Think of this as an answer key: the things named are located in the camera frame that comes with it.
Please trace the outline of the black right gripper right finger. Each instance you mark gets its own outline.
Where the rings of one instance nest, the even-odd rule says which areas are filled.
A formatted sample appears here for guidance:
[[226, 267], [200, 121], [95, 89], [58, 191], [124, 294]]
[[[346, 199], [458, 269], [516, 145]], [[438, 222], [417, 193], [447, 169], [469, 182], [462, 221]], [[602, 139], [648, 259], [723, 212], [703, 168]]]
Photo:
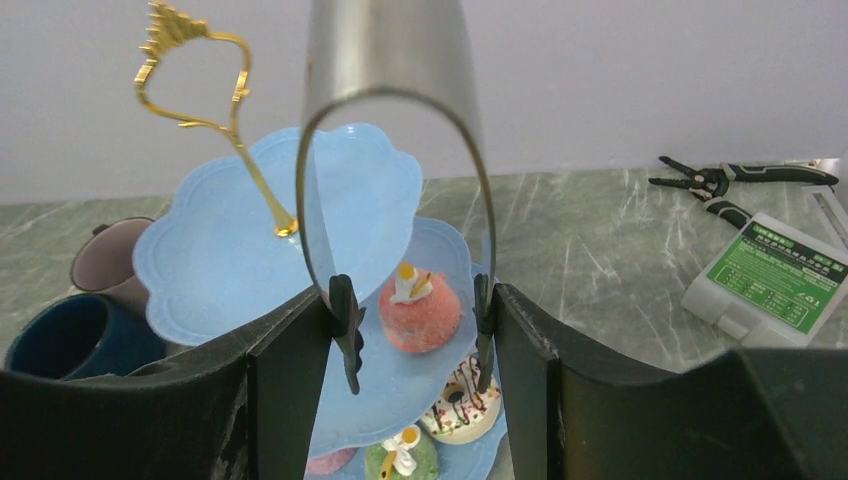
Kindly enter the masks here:
[[734, 349], [681, 374], [553, 318], [516, 287], [492, 303], [519, 479], [843, 479], [847, 354]]

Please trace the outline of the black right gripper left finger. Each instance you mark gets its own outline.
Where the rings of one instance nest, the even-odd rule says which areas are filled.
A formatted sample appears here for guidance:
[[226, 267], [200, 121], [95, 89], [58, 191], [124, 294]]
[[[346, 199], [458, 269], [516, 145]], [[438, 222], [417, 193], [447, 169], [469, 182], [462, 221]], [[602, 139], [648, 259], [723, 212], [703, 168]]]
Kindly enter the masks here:
[[128, 376], [1, 376], [5, 479], [300, 479], [331, 337], [308, 288]]

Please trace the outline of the green cupcake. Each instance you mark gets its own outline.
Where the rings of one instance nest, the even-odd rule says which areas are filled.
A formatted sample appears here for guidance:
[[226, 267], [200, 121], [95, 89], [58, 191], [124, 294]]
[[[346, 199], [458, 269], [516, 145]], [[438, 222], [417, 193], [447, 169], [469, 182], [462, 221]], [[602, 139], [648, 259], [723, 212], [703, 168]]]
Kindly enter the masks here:
[[436, 448], [418, 425], [368, 447], [364, 468], [366, 479], [433, 480], [440, 473]]

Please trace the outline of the blue three-tier cake stand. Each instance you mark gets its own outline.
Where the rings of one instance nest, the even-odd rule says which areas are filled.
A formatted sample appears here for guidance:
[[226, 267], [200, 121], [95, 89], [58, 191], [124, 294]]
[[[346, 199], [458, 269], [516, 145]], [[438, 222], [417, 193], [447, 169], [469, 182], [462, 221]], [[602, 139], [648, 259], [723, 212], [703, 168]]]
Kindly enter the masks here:
[[[248, 71], [242, 70], [232, 117], [221, 127], [235, 155], [192, 171], [133, 254], [138, 278], [150, 293], [148, 321], [177, 344], [195, 347], [220, 337], [314, 284], [297, 216], [301, 126], [246, 147], [236, 117], [248, 93]], [[473, 273], [469, 247], [454, 227], [417, 215], [421, 167], [380, 128], [354, 123], [324, 131], [319, 126], [312, 152], [333, 262], [353, 280], [365, 310], [364, 336], [375, 341], [358, 376], [359, 394], [342, 392], [344, 374], [325, 378], [310, 445], [311, 454], [320, 457], [378, 444], [419, 426], [471, 353], [478, 335], [474, 279], [486, 269]], [[402, 352], [384, 334], [378, 298], [402, 262], [443, 273], [460, 299], [459, 328], [434, 351]]]

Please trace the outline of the pink cupcake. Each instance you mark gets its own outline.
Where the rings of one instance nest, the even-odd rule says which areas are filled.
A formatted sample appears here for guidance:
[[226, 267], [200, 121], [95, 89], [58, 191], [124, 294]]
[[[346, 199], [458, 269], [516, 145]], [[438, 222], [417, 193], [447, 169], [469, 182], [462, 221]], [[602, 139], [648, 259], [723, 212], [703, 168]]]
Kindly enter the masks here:
[[420, 354], [441, 348], [453, 337], [462, 307], [443, 273], [402, 262], [379, 295], [378, 315], [394, 347]]

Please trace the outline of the chocolate white sprinkled donut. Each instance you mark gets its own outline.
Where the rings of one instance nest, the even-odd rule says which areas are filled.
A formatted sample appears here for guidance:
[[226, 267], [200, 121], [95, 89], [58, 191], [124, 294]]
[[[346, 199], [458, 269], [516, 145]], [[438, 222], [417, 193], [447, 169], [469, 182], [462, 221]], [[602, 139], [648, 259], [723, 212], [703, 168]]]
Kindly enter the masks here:
[[434, 440], [449, 444], [471, 443], [493, 426], [501, 410], [501, 389], [494, 376], [480, 393], [479, 359], [467, 355], [451, 373], [436, 401], [419, 419], [423, 431]]

